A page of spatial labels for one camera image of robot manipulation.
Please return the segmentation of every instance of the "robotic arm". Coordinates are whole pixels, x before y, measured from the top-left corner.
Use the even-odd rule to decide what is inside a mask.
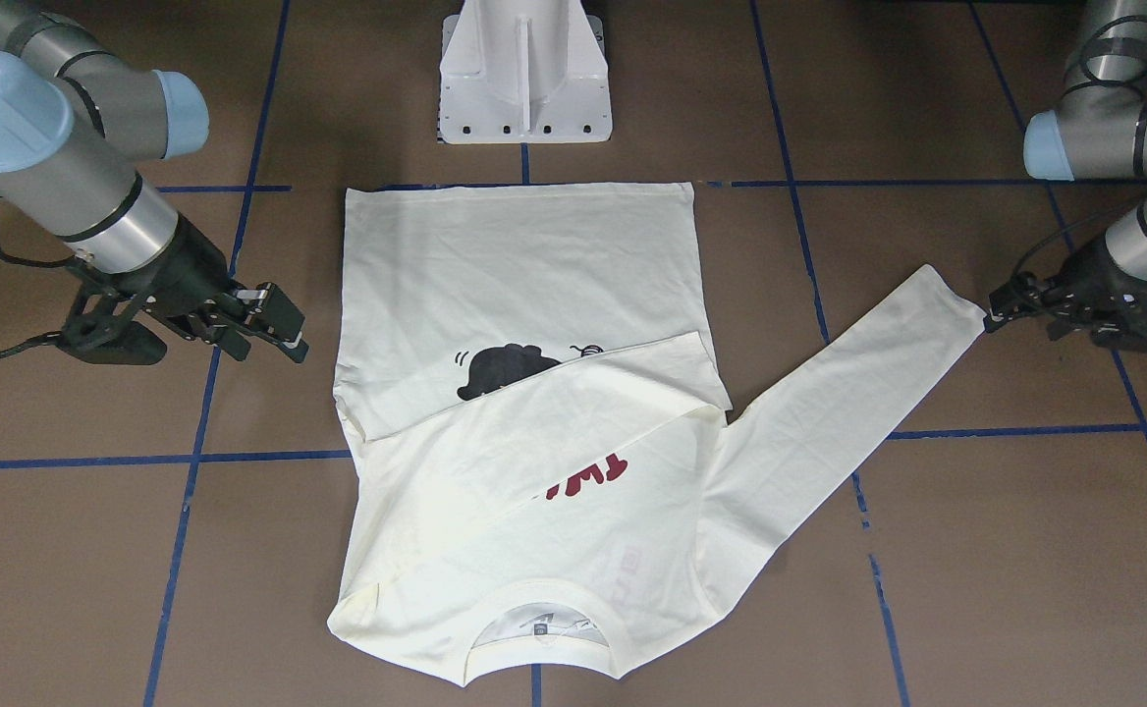
[[[133,320],[142,310],[240,362],[248,336],[307,357],[304,314],[281,288],[233,281],[224,254],[130,164],[195,152],[206,129],[188,78],[135,71],[71,20],[0,0],[0,199],[64,242],[83,281],[62,331],[39,343],[91,364],[155,364],[166,345]]]
[[[1028,125],[1028,173],[1147,178],[1147,0],[1090,0],[1069,64],[1058,108]],[[1037,279],[1022,263],[990,295],[988,332],[1048,314],[1051,340],[1087,331],[1105,348],[1147,352],[1147,199],[1076,250],[1056,275]]]

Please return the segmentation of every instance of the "light blue joint cap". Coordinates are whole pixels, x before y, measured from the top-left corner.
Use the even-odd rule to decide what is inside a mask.
[[[19,59],[0,52],[0,173],[49,158],[73,124],[65,95]]]
[[[1067,148],[1062,146],[1058,112],[1037,112],[1028,122],[1028,134],[1023,135],[1023,166],[1036,179],[1076,180]]]
[[[206,100],[187,76],[177,71],[155,71],[164,88],[167,106],[167,149],[164,160],[197,153],[206,143],[210,117]]]

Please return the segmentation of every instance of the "white mounting base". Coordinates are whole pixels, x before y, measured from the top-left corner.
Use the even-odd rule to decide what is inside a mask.
[[[612,133],[604,24],[579,0],[466,0],[443,22],[439,138],[602,142]]]

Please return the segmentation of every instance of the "white fabric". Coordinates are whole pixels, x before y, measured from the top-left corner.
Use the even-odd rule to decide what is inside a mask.
[[[475,355],[508,343],[569,362],[696,331],[716,359],[692,205],[687,184],[349,189],[344,425],[380,437],[459,404]]]
[[[404,218],[367,215],[364,223],[412,233]],[[395,303],[391,288],[420,298],[399,285],[407,273],[389,273],[383,282],[359,279],[364,264],[354,239],[361,232],[352,228],[361,220],[351,207],[348,224],[335,394],[357,461],[359,502],[328,626],[367,653],[460,685],[517,663],[574,663],[623,676],[712,627],[780,543],[982,332],[981,310],[923,267],[762,394],[735,425],[726,426],[721,413],[726,393],[703,341],[707,327],[624,349],[604,339],[608,352],[460,405],[452,399],[447,406],[445,395],[435,402],[435,393],[453,382],[446,376],[400,418],[422,407],[438,411],[398,425],[379,395],[393,399],[388,386],[415,391],[424,372],[439,376],[434,366],[443,354],[421,357],[428,368],[389,378],[390,371],[373,368],[377,352],[393,344],[416,357],[424,354],[421,344],[366,343],[388,334],[359,325],[385,326],[385,312],[434,314],[421,313],[420,302]],[[615,238],[631,241],[633,232]],[[554,270],[578,269],[579,261],[547,256]],[[492,288],[507,282],[501,273],[484,279]],[[671,285],[680,301],[689,296],[682,281]],[[385,302],[372,318],[361,312],[373,308],[370,296]],[[483,312],[489,309],[468,314],[475,317],[468,329],[497,328],[476,345],[530,336]],[[524,300],[515,312],[529,312]],[[598,314],[618,317],[607,309]],[[703,323],[703,312],[695,318]],[[546,319],[535,323],[549,325]],[[401,324],[391,323],[388,332]],[[548,340],[552,345],[582,344],[585,335],[570,328],[559,336],[564,339]],[[366,440],[364,430],[377,425],[385,433]],[[548,619],[535,619],[507,630],[505,623],[528,607],[593,626],[552,632]]]

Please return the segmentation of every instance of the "white metal bracket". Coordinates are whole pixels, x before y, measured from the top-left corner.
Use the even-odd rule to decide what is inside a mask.
[[[439,138],[602,142],[612,133],[604,24],[579,0],[466,0],[443,22]]]

